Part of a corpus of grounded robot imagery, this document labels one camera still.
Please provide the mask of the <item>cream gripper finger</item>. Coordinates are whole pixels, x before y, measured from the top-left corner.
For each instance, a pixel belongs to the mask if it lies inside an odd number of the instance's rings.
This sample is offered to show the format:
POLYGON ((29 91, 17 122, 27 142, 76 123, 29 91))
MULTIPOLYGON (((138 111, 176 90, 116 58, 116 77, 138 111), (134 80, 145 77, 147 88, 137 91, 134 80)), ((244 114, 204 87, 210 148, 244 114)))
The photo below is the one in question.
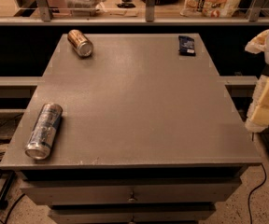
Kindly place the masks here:
POLYGON ((269 77, 261 75, 247 112, 246 128, 252 133, 260 133, 269 126, 269 77))
POLYGON ((266 38, 269 30, 264 30, 253 37, 245 46, 245 51, 253 54, 266 52, 266 38))

